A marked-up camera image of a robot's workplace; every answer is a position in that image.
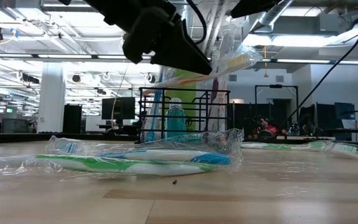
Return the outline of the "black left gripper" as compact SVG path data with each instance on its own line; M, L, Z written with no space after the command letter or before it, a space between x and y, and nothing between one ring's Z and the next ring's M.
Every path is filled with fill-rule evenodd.
M124 55L138 64L143 53L155 52L150 62L178 68L202 75L209 75L209 60L188 36L185 21L173 11L161 7L109 12L104 21L124 30Z

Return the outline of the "orange toothbrush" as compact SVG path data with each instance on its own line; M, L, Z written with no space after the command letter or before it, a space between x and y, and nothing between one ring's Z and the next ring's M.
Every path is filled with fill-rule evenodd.
M230 59L226 62L227 69L222 72L216 73L212 71L209 75L202 75L199 73L189 72L185 70L176 69L175 77L167 83L167 88L173 88L181 85L189 85L196 82L202 82L206 80L213 80L221 75L230 74L232 72L241 70L243 68L249 68L254 66L259 59L263 59L261 54L257 53L255 49L240 45L239 48L230 55ZM145 88L142 93L149 95L154 93L154 90L162 88L162 81L158 81L154 86Z

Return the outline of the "blue mouthwash bottle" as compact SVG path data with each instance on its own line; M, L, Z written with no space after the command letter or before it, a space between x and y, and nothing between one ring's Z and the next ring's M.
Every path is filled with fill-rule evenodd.
M185 110L181 106L181 99L172 98L166 113L165 132L166 138L181 136L186 131Z

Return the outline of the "green disinfecting wipes canister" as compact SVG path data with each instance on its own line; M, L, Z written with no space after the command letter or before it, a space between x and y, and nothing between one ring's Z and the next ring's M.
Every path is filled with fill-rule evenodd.
M172 98L181 99L181 106L185 110L186 131L185 134L199 131L201 126L200 114L204 111L200 111L200 97L205 93L206 83L205 81L196 82L189 85L181 85L174 88L180 88L180 90L167 90L168 95Z

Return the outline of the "black computer monitor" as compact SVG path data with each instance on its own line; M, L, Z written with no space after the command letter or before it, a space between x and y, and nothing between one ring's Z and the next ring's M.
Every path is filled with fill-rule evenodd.
M134 119L135 98L119 97L102 99L102 119Z

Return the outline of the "long ceiling light strip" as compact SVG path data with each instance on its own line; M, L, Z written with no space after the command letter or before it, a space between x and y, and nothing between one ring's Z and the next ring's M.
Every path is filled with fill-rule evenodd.
M29 61L62 61L62 62L122 62L130 63L123 55L75 55L75 54L14 54L0 53L4 60L29 60ZM263 58L257 63L282 63L282 64L317 64L334 65L336 60L312 60L289 58Z

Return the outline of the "black cabinet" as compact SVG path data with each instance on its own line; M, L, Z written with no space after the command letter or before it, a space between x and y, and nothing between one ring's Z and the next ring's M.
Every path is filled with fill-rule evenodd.
M81 105L65 105L63 116L63 133L80 134L81 116Z

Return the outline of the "white building column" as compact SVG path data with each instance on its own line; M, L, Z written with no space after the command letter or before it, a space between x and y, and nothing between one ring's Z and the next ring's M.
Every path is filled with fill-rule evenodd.
M66 79L67 75L62 63L43 63L37 121L38 133L62 132Z

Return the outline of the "person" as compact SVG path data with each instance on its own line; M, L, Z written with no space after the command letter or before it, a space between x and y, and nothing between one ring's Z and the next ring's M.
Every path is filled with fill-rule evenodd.
M286 136L288 131L273 125L268 118L258 116L255 118L256 127L253 130L253 138L274 138L277 136Z

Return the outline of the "dark blue monitor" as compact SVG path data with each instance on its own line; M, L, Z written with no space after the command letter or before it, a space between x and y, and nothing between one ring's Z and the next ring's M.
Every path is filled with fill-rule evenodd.
M336 118L341 120L355 120L355 106L352 103L335 102Z

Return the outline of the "grey equipment box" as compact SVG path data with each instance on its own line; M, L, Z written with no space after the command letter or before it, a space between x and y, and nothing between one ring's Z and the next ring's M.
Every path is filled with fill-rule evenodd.
M2 133L29 133L29 122L26 119L4 118Z

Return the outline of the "silver ribbed air duct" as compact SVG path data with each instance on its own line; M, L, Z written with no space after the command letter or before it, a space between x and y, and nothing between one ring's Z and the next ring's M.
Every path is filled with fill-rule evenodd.
M243 40L240 45L251 48L261 49L272 44L272 34L274 23L283 12L294 2L294 0L278 0L278 4L268 11L243 16L244 26L242 28Z

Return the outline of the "black metal frame stand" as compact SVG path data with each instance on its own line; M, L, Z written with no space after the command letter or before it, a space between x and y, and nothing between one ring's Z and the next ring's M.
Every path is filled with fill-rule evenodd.
M298 90L298 86L295 85L280 85L280 84L274 84L274 85L255 85L254 87L254 93L255 93L255 103L254 103L254 109L255 109L255 115L258 115L258 102L257 102L257 97L258 97L258 92L257 89L261 87L261 88L272 88L272 89L279 89L279 88L286 88L288 91L289 88L294 88L295 89L295 93L293 93L293 95L295 95L296 97L296 108L293 112L291 112L291 114L288 115L288 117L286 118L286 120L283 121L283 123L280 125L280 128L282 128L285 124L287 124L288 122L291 121L293 115L296 115L296 119L299 119L299 90ZM259 138L264 138L264 139L273 139L273 138L277 138L277 135L273 135L272 133L268 132L268 130L262 130L263 134L259 134L258 137Z

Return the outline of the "black table frame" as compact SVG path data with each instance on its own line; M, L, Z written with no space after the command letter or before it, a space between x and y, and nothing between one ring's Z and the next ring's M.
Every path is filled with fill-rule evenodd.
M137 142L138 136L113 136L105 134L65 134L65 133L24 133L24 134L4 134L0 133L0 143L9 142L31 142L31 141L46 141L52 136L58 138L69 138L79 140L90 140L90 141L119 141L119 142ZM312 141L328 141L328 139L316 139L316 138L305 138L305 139L244 139L244 142L262 142L262 143L274 143L274 144L306 144Z

